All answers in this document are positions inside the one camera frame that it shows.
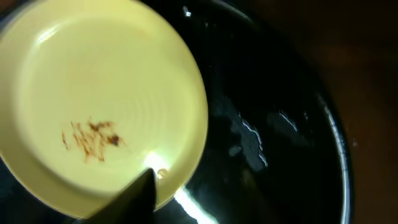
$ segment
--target black bowl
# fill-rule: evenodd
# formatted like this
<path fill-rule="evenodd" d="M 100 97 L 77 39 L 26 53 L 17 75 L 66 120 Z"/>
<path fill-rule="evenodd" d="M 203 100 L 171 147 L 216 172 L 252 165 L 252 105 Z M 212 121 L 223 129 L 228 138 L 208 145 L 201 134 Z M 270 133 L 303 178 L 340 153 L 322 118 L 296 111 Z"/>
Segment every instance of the black bowl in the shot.
<path fill-rule="evenodd" d="M 208 139 L 186 186 L 201 209 L 219 223 L 350 223 L 343 130 L 284 38 L 223 1 L 144 2 L 182 36 L 205 83 Z M 158 220 L 186 223 L 173 203 Z"/>

